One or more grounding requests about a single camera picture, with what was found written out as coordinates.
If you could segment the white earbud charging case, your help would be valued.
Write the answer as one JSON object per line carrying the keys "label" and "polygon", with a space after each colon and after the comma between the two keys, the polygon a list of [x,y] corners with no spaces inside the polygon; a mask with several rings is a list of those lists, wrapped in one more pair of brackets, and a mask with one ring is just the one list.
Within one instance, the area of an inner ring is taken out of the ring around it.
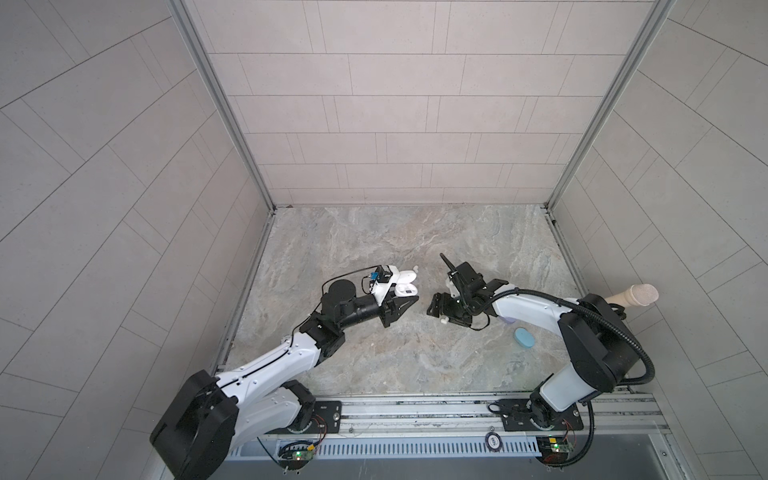
{"label": "white earbud charging case", "polygon": [[417,278],[415,270],[401,270],[392,277],[396,297],[414,297],[418,295],[418,289],[414,282]]}

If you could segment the light blue earbud charging case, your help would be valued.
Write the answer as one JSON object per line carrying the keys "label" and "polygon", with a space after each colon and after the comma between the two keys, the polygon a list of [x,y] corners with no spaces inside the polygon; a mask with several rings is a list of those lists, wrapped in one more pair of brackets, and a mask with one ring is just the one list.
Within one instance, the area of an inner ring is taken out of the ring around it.
{"label": "light blue earbud charging case", "polygon": [[515,341],[523,348],[531,349],[535,346],[534,335],[525,328],[517,328],[514,331]]}

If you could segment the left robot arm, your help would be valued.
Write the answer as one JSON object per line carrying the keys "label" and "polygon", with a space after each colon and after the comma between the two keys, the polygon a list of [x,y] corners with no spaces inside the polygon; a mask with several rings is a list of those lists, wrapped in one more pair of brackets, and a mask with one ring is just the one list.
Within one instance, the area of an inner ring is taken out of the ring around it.
{"label": "left robot arm", "polygon": [[150,443],[176,479],[207,479],[228,454],[277,429],[305,429],[315,397],[297,376],[330,358],[346,329],[378,319],[396,322],[419,299],[414,270],[380,266],[370,291],[339,278],[278,347],[217,376],[192,374],[150,435]]}

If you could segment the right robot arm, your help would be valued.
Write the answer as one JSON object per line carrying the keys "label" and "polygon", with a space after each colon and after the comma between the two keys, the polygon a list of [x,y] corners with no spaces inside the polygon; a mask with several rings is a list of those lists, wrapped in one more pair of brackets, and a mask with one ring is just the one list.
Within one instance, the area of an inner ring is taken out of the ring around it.
{"label": "right robot arm", "polygon": [[577,402],[588,402],[617,386],[644,384],[654,378],[652,361],[624,325],[628,307],[648,306],[659,298],[649,284],[635,284],[608,298],[589,294],[563,299],[540,291],[511,287],[504,280],[484,280],[469,263],[446,259],[448,293],[433,296],[427,314],[444,323],[470,328],[476,316],[521,321],[557,335],[568,363],[534,389],[523,410],[539,425]]}

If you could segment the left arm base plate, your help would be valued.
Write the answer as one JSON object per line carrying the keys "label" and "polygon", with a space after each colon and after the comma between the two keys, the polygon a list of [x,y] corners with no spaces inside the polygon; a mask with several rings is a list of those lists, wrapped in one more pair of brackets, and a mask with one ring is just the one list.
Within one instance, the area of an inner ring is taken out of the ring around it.
{"label": "left arm base plate", "polygon": [[341,401],[317,401],[305,427],[274,429],[268,435],[337,434],[340,431],[342,407]]}

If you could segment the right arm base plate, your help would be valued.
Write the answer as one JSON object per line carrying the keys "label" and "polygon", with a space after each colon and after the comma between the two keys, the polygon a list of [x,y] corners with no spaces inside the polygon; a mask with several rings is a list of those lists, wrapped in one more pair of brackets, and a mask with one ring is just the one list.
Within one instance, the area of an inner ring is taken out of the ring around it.
{"label": "right arm base plate", "polygon": [[499,399],[488,411],[501,418],[505,432],[550,432],[566,429],[581,431],[584,423],[576,404],[558,412],[546,402],[523,398]]}

